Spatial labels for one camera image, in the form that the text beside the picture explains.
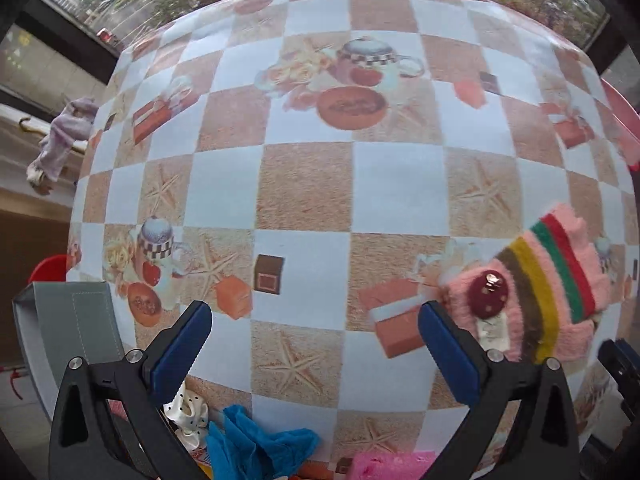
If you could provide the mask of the red plastic chair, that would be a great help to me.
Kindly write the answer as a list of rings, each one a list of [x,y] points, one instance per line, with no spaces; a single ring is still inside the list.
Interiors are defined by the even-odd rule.
[[[32,270],[28,284],[35,282],[64,283],[67,273],[67,255],[54,255],[44,258]]]

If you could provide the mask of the pink plastic basin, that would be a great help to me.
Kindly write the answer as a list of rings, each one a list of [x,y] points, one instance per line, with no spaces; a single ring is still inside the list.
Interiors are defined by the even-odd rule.
[[[639,114],[612,84],[601,79],[615,122],[615,139],[631,172],[639,171]]]

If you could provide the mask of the white polka dot scrunchie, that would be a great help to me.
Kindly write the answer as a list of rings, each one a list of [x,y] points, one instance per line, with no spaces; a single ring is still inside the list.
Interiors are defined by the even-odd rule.
[[[189,453],[205,448],[209,408],[199,394],[186,388],[185,382],[175,397],[163,405],[163,413],[177,427],[175,434]]]

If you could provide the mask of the checkered patterned tablecloth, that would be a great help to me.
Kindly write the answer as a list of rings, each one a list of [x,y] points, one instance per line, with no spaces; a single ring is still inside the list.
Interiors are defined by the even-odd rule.
[[[594,341],[637,305],[634,185],[590,58],[489,0],[224,0],[120,56],[74,200],[66,276],[104,281],[144,348],[193,300],[214,326],[186,384],[214,412],[308,428],[303,468],[440,451],[465,408],[390,324],[553,206],[611,280]]]

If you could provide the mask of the pink hanging towel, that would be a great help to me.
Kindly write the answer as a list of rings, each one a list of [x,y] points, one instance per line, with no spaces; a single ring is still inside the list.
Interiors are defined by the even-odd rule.
[[[88,141],[98,107],[93,98],[71,100],[56,116],[39,143],[39,155],[26,169],[26,180],[40,195],[48,195],[62,174],[75,142]]]

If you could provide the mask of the pink striped knit glove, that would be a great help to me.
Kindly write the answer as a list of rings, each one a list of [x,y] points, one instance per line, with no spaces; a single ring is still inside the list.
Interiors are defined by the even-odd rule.
[[[611,284],[587,223],[559,204],[486,264],[444,285],[444,307],[485,350],[512,362],[585,359]]]

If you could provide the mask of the grey white cardboard box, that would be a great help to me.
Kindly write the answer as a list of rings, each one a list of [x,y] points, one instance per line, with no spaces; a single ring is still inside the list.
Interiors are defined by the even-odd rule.
[[[48,419],[71,359],[94,364],[124,356],[104,282],[33,282],[12,306],[21,352]]]

